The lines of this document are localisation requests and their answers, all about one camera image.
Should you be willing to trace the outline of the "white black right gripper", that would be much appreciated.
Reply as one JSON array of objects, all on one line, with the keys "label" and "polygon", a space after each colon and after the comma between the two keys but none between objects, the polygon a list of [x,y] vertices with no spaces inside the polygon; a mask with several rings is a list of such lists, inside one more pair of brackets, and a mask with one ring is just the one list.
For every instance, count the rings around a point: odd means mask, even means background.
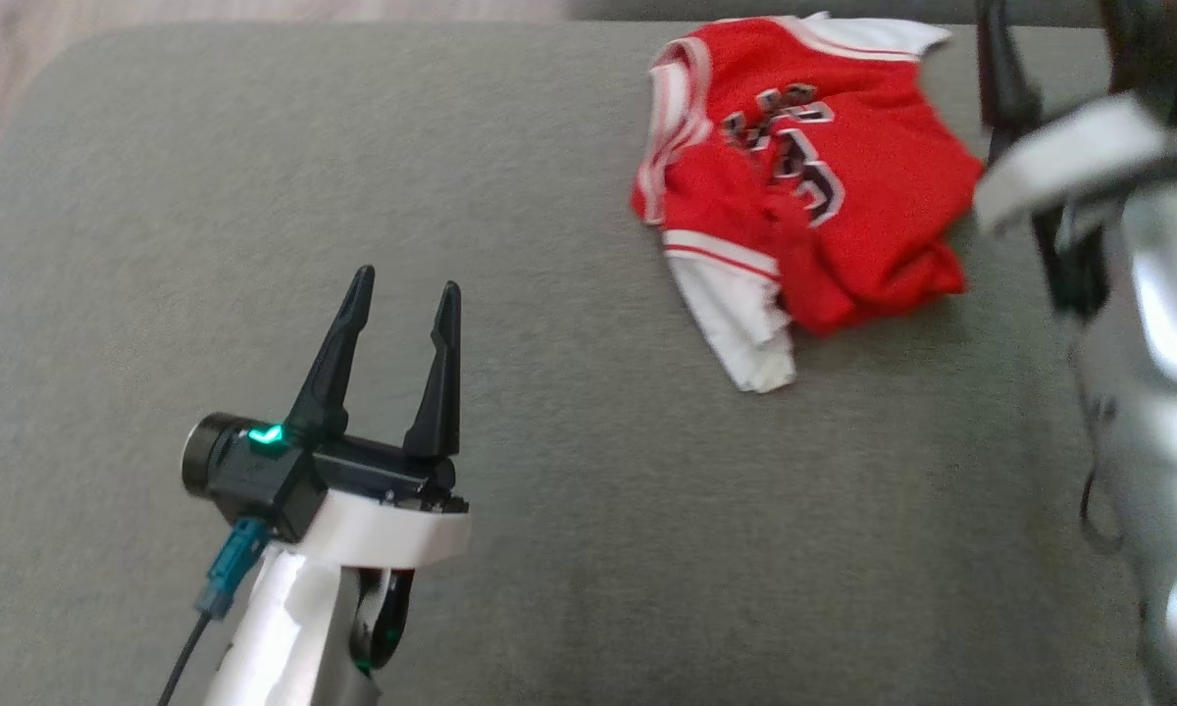
[{"label": "white black right gripper", "polygon": [[[1113,95],[1033,129],[988,166],[975,192],[980,232],[991,235],[1177,156],[1177,126],[1163,124],[1133,93],[1122,93],[1176,92],[1177,1],[1100,1],[1099,8]],[[1040,93],[1025,76],[1005,1],[978,1],[977,58],[984,126],[1028,132],[1040,124]]]}]

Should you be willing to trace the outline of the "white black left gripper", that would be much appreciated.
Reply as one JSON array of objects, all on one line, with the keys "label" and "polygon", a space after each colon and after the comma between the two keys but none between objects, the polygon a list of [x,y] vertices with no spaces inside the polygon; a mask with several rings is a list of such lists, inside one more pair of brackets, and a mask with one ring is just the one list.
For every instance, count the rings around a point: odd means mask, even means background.
[{"label": "white black left gripper", "polygon": [[[374,282],[372,265],[355,269],[284,419],[282,437],[292,445],[318,447],[346,433],[345,398]],[[463,291],[450,280],[437,304],[428,335],[435,357],[404,451],[385,442],[326,442],[315,449],[315,469],[330,492],[294,544],[298,554],[350,568],[414,571],[468,548],[472,518],[454,492],[450,459],[460,449],[460,314]]]}]

